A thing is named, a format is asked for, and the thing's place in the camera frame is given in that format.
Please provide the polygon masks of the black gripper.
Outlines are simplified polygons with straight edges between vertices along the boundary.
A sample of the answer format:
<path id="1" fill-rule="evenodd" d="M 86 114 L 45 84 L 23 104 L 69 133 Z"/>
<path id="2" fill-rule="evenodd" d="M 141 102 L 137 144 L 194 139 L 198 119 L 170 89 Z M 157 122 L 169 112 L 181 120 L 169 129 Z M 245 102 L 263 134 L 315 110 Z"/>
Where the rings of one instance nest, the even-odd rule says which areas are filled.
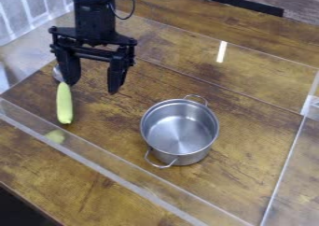
<path id="1" fill-rule="evenodd" d="M 73 0 L 75 26 L 53 26 L 51 52 L 66 83 L 73 86 L 82 77 L 82 58 L 110 62 L 107 89 L 115 94 L 126 80 L 129 68 L 135 64 L 138 40 L 117 31 L 115 0 Z"/>

